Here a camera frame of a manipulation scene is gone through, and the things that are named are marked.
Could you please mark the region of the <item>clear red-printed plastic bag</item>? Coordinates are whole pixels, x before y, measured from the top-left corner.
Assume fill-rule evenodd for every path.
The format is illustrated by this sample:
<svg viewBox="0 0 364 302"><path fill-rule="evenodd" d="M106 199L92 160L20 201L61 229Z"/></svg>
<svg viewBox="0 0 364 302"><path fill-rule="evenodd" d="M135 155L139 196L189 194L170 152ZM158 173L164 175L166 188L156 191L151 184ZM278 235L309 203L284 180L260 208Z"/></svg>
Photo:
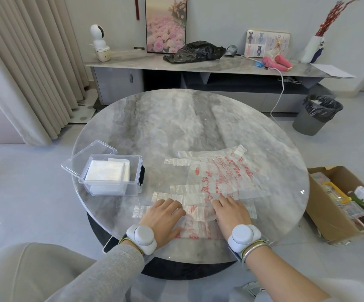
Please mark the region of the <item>clear red-printed plastic bag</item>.
<svg viewBox="0 0 364 302"><path fill-rule="evenodd" d="M167 194L154 192L151 202L157 200L167 200L171 198L182 203L186 215L177 223L177 227L182 227L184 230L177 238L189 239L222 239L220 228L216 222L215 211L210 204L212 196L201 197L199 194Z"/></svg>
<svg viewBox="0 0 364 302"><path fill-rule="evenodd" d="M186 184L170 186L170 192L201 196L205 203L221 194L235 199L269 196L268 176L250 166L246 152L238 145L218 151L179 151L176 158L165 157L164 164L188 170Z"/></svg>

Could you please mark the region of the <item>clear box of colourful items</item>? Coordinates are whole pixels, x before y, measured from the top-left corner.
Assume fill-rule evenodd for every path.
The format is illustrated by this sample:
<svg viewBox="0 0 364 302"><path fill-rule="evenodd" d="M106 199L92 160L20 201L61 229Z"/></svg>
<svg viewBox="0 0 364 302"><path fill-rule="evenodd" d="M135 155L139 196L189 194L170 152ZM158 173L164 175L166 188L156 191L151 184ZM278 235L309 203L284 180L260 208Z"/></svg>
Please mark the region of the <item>clear box of colourful items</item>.
<svg viewBox="0 0 364 302"><path fill-rule="evenodd" d="M364 217L364 209L344 193L325 174L322 172L314 172L310 176L322 187L330 200L346 214L347 218L359 219Z"/></svg>

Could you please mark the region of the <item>clear plastic box lid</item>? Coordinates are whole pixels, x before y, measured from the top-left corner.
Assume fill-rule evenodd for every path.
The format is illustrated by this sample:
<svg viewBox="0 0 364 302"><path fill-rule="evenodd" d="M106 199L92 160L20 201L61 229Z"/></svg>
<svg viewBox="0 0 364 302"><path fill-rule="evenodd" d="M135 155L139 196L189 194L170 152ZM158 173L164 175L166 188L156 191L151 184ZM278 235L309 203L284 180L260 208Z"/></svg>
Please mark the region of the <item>clear plastic box lid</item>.
<svg viewBox="0 0 364 302"><path fill-rule="evenodd" d="M61 163L61 168L69 172L73 177L79 179L82 177L82 173L89 164L89 158L93 154L117 154L118 151L114 147L100 141L95 140L90 143L87 147L74 154L69 159Z"/></svg>

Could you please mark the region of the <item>grey marble-top console cabinet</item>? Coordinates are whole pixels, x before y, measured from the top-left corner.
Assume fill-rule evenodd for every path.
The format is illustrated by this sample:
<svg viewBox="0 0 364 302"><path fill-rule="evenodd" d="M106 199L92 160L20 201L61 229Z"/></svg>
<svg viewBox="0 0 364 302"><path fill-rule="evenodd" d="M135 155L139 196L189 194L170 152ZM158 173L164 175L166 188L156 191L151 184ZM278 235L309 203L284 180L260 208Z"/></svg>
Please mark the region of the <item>grey marble-top console cabinet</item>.
<svg viewBox="0 0 364 302"><path fill-rule="evenodd" d="M244 56L219 60L171 64L163 55L144 50L117 50L111 60L85 62L89 67L102 105L156 89L190 89L223 95L263 113L298 113L307 95L335 98L322 86L332 77L311 64L293 63L288 72L259 68Z"/></svg>

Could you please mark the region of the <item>red decorative branches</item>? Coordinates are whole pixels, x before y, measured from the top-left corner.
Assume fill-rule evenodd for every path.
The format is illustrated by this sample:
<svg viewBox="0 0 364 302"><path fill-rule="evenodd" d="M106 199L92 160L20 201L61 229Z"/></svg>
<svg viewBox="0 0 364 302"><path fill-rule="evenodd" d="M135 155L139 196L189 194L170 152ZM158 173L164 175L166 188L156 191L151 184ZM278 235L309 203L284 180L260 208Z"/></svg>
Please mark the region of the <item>red decorative branches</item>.
<svg viewBox="0 0 364 302"><path fill-rule="evenodd" d="M341 13L352 3L360 0L350 0L344 1L339 0L336 2L335 6L329 11L325 21L320 25L318 31L315 36L323 37L325 33L328 31L330 26L339 18Z"/></svg>

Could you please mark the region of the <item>clear plastic storage box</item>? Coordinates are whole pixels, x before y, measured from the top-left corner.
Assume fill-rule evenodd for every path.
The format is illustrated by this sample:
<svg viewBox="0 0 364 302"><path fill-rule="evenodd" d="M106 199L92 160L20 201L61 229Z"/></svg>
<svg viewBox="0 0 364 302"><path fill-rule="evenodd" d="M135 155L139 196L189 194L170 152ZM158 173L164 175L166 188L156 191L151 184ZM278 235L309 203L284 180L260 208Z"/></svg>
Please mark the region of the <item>clear plastic storage box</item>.
<svg viewBox="0 0 364 302"><path fill-rule="evenodd" d="M142 191L139 155L92 154L78 182L92 196L136 197Z"/></svg>

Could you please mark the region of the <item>brown cardboard box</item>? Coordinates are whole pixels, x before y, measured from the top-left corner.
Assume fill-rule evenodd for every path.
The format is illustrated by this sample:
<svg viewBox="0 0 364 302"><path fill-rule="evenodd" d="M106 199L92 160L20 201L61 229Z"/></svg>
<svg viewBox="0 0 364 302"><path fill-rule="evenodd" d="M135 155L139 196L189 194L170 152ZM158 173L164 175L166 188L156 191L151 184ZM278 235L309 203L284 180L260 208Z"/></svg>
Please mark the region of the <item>brown cardboard box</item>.
<svg viewBox="0 0 364 302"><path fill-rule="evenodd" d="M306 212L330 244L353 241L364 237L364 228L357 226L346 213L339 208L337 202L328 196L321 184L311 174L321 172L327 176L342 192L352 192L364 183L344 166L308 168L310 192Z"/></svg>

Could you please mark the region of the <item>stack of folded white bags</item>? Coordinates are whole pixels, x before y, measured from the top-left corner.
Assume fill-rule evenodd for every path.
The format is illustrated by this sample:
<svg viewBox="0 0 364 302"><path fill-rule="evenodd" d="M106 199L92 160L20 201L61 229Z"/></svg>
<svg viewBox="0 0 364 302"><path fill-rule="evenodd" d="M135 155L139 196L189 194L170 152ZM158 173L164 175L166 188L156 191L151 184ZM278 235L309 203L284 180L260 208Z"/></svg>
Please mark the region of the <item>stack of folded white bags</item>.
<svg viewBox="0 0 364 302"><path fill-rule="evenodd" d="M123 196L130 179L130 161L108 158L105 161L93 160L86 172L89 193L93 196Z"/></svg>

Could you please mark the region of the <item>black garbage bag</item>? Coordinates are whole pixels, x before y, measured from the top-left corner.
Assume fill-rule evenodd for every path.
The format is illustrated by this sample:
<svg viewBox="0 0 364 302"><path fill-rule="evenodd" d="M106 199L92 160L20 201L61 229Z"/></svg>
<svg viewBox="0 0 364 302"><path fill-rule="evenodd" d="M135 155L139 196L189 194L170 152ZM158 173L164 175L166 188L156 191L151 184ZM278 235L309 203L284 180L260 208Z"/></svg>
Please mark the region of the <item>black garbage bag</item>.
<svg viewBox="0 0 364 302"><path fill-rule="evenodd" d="M171 64L189 64L219 60L225 52L224 47L217 47L207 41L199 40L184 45L175 54L163 56L163 60Z"/></svg>

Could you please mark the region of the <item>dotted floor mat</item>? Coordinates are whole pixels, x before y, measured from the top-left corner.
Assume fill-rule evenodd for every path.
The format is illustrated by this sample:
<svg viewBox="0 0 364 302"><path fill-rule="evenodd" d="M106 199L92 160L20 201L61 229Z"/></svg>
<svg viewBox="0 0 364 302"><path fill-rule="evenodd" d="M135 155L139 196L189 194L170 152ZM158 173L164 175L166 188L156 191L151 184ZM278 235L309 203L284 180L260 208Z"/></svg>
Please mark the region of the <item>dotted floor mat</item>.
<svg viewBox="0 0 364 302"><path fill-rule="evenodd" d="M85 94L85 98L78 101L78 107L72 109L69 124L87 124L94 116L94 103L98 99L98 93L96 89L89 89Z"/></svg>

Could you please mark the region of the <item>person's left hand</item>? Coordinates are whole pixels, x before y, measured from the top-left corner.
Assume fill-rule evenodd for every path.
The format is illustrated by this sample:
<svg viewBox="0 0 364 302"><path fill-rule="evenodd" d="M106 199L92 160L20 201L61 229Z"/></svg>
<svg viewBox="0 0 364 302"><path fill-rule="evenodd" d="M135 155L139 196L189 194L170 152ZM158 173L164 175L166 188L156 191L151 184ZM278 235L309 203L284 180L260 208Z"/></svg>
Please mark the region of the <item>person's left hand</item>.
<svg viewBox="0 0 364 302"><path fill-rule="evenodd" d="M157 250L170 243L175 238L169 238L171 230L177 228L179 220L186 215L184 209L179 209L175 212L168 212L168 206L173 199L164 200L164 210L162 212L151 212L151 208L147 210L139 225L145 225L151 228L154 232L157 242Z"/></svg>

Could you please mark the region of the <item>black table base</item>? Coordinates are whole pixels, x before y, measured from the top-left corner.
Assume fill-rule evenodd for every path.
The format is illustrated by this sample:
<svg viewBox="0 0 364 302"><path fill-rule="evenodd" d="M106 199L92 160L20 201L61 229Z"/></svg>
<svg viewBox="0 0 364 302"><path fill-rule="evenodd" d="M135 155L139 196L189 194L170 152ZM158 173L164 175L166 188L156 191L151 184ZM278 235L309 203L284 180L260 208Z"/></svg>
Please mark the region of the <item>black table base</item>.
<svg viewBox="0 0 364 302"><path fill-rule="evenodd" d="M103 246L103 253L106 254L116 245L119 240L114 238L111 234L104 230L92 217L87 214L89 224L94 232L96 238ZM217 274L233 264L236 261L220 264L190 264L180 263L166 259L160 259L155 257L142 271L142 274L164 280L174 281L189 281L194 279L200 279Z"/></svg>

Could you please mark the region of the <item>person's left forearm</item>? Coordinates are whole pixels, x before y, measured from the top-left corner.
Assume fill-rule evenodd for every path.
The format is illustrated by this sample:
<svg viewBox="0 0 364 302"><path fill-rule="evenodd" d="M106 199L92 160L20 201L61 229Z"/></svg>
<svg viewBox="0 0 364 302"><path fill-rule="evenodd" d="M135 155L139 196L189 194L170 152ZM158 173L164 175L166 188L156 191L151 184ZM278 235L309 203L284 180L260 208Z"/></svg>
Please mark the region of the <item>person's left forearm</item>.
<svg viewBox="0 0 364 302"><path fill-rule="evenodd" d="M144 260L135 247L117 245L45 302L126 302L126 293L143 271Z"/></svg>

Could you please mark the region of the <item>beige curtain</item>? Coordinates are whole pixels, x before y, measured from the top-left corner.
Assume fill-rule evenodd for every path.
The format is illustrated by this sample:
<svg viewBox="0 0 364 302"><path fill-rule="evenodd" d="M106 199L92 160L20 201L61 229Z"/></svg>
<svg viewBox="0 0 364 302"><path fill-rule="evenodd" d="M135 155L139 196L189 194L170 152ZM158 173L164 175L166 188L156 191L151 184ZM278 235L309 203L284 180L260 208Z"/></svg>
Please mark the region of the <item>beige curtain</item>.
<svg viewBox="0 0 364 302"><path fill-rule="evenodd" d="M0 0L0 110L25 144L57 139L88 86L65 0Z"/></svg>

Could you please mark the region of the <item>white paper sheet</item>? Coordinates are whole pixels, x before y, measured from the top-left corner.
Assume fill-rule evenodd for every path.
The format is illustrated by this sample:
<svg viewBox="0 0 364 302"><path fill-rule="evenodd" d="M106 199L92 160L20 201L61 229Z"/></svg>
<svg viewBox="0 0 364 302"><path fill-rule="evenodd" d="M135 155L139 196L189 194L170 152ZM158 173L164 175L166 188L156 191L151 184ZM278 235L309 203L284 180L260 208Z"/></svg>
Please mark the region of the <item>white paper sheet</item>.
<svg viewBox="0 0 364 302"><path fill-rule="evenodd" d="M337 78L356 78L356 76L347 73L346 71L343 71L339 68L336 68L333 65L326 65L326 64L311 64L313 67L319 69L320 71L323 71L324 73Z"/></svg>

